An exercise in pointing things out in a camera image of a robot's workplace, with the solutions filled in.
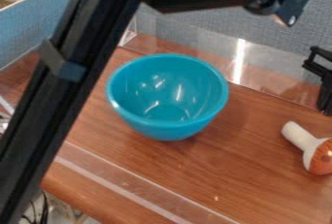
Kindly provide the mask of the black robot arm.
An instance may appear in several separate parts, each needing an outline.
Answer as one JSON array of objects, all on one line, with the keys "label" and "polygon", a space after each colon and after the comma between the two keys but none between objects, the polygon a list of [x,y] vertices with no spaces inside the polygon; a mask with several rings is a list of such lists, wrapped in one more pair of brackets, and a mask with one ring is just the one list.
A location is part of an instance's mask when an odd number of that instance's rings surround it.
[{"label": "black robot arm", "polygon": [[310,0],[70,0],[0,138],[0,224],[19,224],[125,29],[142,4],[161,13],[242,7],[295,25]]}]

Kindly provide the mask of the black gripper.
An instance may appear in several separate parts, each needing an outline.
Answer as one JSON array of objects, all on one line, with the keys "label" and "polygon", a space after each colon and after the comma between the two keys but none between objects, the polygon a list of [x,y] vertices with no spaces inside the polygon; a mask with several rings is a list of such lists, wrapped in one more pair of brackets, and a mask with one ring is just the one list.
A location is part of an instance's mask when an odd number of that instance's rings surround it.
[{"label": "black gripper", "polygon": [[322,78],[318,108],[326,115],[332,115],[332,69],[315,61],[318,56],[332,64],[332,51],[314,46],[311,47],[311,55],[304,61],[303,67]]}]

